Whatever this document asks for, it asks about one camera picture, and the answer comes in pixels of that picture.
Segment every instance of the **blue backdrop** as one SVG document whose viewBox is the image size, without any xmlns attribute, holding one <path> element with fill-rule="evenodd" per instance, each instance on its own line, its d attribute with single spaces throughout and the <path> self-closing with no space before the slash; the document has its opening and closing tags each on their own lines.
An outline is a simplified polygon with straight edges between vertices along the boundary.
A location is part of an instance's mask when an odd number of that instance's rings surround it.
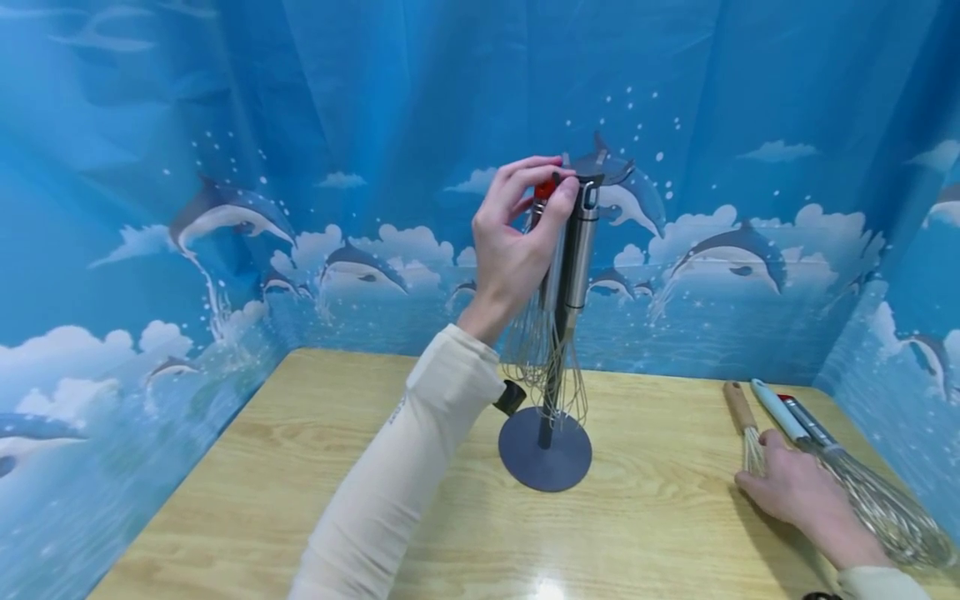
<svg viewBox="0 0 960 600">
<path fill-rule="evenodd" d="M 419 353 L 532 153 L 637 166 L 585 367 L 816 384 L 960 538 L 958 28 L 949 0 L 0 0 L 0 595 L 83 597 L 290 349 Z"/>
</svg>

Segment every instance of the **hand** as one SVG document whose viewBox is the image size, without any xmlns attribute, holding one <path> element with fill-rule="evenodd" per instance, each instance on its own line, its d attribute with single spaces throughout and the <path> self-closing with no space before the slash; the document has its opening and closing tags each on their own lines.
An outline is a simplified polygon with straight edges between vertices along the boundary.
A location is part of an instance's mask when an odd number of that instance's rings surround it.
<svg viewBox="0 0 960 600">
<path fill-rule="evenodd" d="M 879 541 L 860 523 L 847 493 L 817 459 L 786 447 L 779 431 L 760 435 L 766 477 L 746 471 L 736 485 L 765 513 L 800 529 L 840 570 L 854 566 L 893 566 Z"/>
<path fill-rule="evenodd" d="M 574 171 L 560 168 L 561 162 L 559 156 L 531 156 L 500 167 L 473 217 L 477 291 L 457 325 L 488 346 L 540 286 L 577 200 L 579 182 Z M 522 198 L 524 190 L 554 173 L 564 180 L 547 201 L 540 222 L 527 234 L 517 231 L 511 223 L 533 203 Z"/>
</svg>

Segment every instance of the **dolphin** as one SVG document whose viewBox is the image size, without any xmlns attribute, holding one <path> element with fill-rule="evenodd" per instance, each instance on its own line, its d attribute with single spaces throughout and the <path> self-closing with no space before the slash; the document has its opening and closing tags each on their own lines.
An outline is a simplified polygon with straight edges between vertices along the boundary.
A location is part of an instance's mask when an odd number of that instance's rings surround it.
<svg viewBox="0 0 960 600">
<path fill-rule="evenodd" d="M 9 475 L 29 454 L 87 437 L 64 420 L 23 413 L 0 413 L 0 477 Z"/>
<path fill-rule="evenodd" d="M 598 217 L 604 221 L 616 221 L 620 218 L 620 215 L 623 214 L 623 208 L 619 204 L 611 204 L 610 206 L 597 206 Z"/>
<path fill-rule="evenodd" d="M 294 294 L 300 292 L 296 283 L 276 269 L 271 270 L 267 276 L 260 280 L 260 287 L 263 289 L 264 294 L 271 290 L 286 290 Z"/>
<path fill-rule="evenodd" d="M 634 286 L 634 294 L 639 296 L 646 296 L 647 298 L 652 298 L 654 296 L 654 286 L 653 282 L 650 279 L 646 281 L 641 281 Z"/>
<path fill-rule="evenodd" d="M 933 203 L 927 219 L 938 216 L 960 226 L 960 183 L 954 183 L 940 190 L 937 201 Z"/>
<path fill-rule="evenodd" d="M 453 293 L 450 294 L 449 300 L 446 301 L 446 307 L 452 308 L 453 302 L 460 296 L 473 296 L 477 292 L 477 282 L 471 279 L 470 281 L 465 281 L 453 288 Z"/>
<path fill-rule="evenodd" d="M 250 190 L 222 185 L 200 175 L 201 188 L 170 224 L 170 239 L 183 254 L 191 242 L 218 228 L 234 228 L 250 237 L 269 231 L 296 246 L 295 233 L 276 205 Z"/>
<path fill-rule="evenodd" d="M 183 360 L 182 358 L 168 356 L 165 361 L 147 373 L 146 383 L 149 386 L 157 377 L 162 377 L 164 375 L 179 376 L 188 372 L 200 372 L 200 369 L 198 369 L 193 363 Z"/>
<path fill-rule="evenodd" d="M 828 312 L 833 310 L 833 307 L 842 300 L 847 294 L 852 294 L 855 298 L 860 296 L 863 293 L 863 287 L 867 284 L 867 281 L 870 280 L 870 276 L 873 275 L 873 271 L 861 271 L 847 282 L 833 297 L 833 300 L 827 303 L 821 311 L 822 314 L 826 315 Z"/>
<path fill-rule="evenodd" d="M 943 341 L 923 333 L 915 333 L 903 339 L 903 343 L 916 350 L 921 367 L 937 382 L 937 387 L 950 401 L 953 395 L 953 376 L 949 354 Z"/>
<path fill-rule="evenodd" d="M 328 273 L 353 275 L 368 283 L 384 281 L 404 294 L 410 293 L 407 282 L 385 260 L 354 247 L 347 238 L 344 238 L 342 248 L 331 252 L 327 257 L 324 270 L 320 273 L 320 281 L 324 281 Z"/>
<path fill-rule="evenodd" d="M 168 2 L 161 2 L 159 5 L 168 11 L 180 12 L 198 19 L 212 19 L 219 14 L 212 9 L 189 5 L 186 0 L 169 0 Z"/>
<path fill-rule="evenodd" d="M 49 39 L 70 46 L 96 48 L 109 52 L 142 52 L 150 50 L 156 44 L 152 41 L 133 37 L 111 36 L 100 31 L 102 25 L 116 19 L 153 16 L 151 11 L 123 5 L 115 5 L 91 16 L 82 28 L 72 36 L 47 36 Z"/>
<path fill-rule="evenodd" d="M 731 273 L 743 277 L 759 278 L 778 294 L 786 284 L 786 262 L 780 249 L 759 233 L 749 221 L 741 222 L 733 231 L 718 233 L 690 249 L 677 263 L 669 278 L 691 264 L 697 258 L 725 260 L 732 264 Z M 750 267 L 750 272 L 742 267 Z"/>
<path fill-rule="evenodd" d="M 604 269 L 596 276 L 591 277 L 587 285 L 587 291 L 595 290 L 602 293 L 612 293 L 621 298 L 630 298 L 636 300 L 634 285 L 615 268 Z"/>
<path fill-rule="evenodd" d="M 606 208 L 620 213 L 611 225 L 616 227 L 625 221 L 636 221 L 657 237 L 663 237 L 666 211 L 660 192 L 645 173 L 635 168 L 632 159 L 624 160 L 611 153 L 600 132 L 593 133 L 593 152 L 574 160 L 570 168 L 578 174 L 592 175 L 599 171 L 605 175 L 599 192 L 599 206 L 601 210 Z"/>
<path fill-rule="evenodd" d="M 611 155 L 610 148 L 603 141 L 600 132 L 593 132 L 593 152 L 572 162 L 564 155 L 564 164 L 567 163 L 577 175 L 591 177 L 603 174 L 601 185 L 618 185 L 634 172 L 636 166 L 632 159 L 624 160 Z"/>
<path fill-rule="evenodd" d="M 854 296 L 859 296 L 863 293 L 863 287 L 867 284 L 867 281 L 870 280 L 870 276 L 873 274 L 873 271 L 862 271 L 857 274 L 847 285 L 843 286 L 840 290 L 840 296 L 847 294 L 848 292 Z"/>
</svg>

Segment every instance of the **arm sleeve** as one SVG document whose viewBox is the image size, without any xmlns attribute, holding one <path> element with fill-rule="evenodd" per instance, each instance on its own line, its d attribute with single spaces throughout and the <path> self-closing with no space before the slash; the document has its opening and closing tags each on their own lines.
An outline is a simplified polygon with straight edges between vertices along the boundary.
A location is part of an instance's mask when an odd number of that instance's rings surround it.
<svg viewBox="0 0 960 600">
<path fill-rule="evenodd" d="M 454 451 L 503 393 L 498 362 L 455 325 L 437 334 L 317 523 L 288 600 L 387 598 Z"/>
<path fill-rule="evenodd" d="M 885 566 L 857 566 L 837 577 L 844 600 L 930 600 L 912 577 Z"/>
</svg>

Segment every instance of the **stainless steel whisk handle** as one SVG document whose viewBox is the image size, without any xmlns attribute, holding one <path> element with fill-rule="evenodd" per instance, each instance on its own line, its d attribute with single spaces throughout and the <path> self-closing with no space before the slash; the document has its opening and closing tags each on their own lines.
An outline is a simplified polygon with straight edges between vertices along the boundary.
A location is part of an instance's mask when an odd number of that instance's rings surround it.
<svg viewBox="0 0 960 600">
<path fill-rule="evenodd" d="M 796 398 L 792 396 L 781 397 L 783 404 L 786 406 L 786 409 L 790 411 L 790 414 L 800 422 L 800 425 L 806 430 L 810 437 L 813 438 L 813 441 L 819 444 L 824 448 L 837 447 L 840 444 L 836 441 L 836 438 L 831 436 L 827 432 L 826 428 L 820 424 L 813 415 L 807 411 L 804 406 L 797 401 Z"/>
<path fill-rule="evenodd" d="M 587 302 L 590 260 L 599 219 L 600 185 L 595 180 L 582 181 L 577 203 L 566 226 L 565 266 L 569 279 L 566 285 L 566 308 L 570 313 L 583 311 Z"/>
</svg>

